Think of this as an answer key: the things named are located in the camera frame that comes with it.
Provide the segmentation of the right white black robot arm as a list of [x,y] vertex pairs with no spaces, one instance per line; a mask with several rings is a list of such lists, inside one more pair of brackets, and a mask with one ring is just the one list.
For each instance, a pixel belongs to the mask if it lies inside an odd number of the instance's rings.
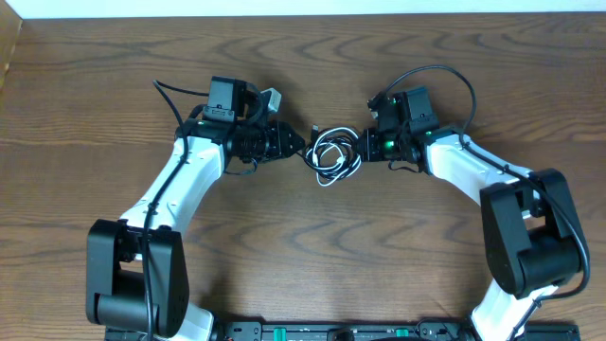
[[416,135],[371,128],[357,150],[366,162],[416,165],[479,205],[492,282],[471,314],[476,339],[514,340],[546,301],[586,288],[590,253],[559,171],[512,165],[450,127]]

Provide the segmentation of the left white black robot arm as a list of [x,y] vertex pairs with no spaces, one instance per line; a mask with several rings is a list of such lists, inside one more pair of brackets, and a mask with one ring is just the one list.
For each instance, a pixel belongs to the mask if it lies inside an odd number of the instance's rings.
[[253,165],[288,158],[305,140],[286,122],[190,118],[169,161],[139,201],[87,236],[88,320],[107,340],[216,340],[222,329],[189,300],[183,237],[206,192],[232,157]]

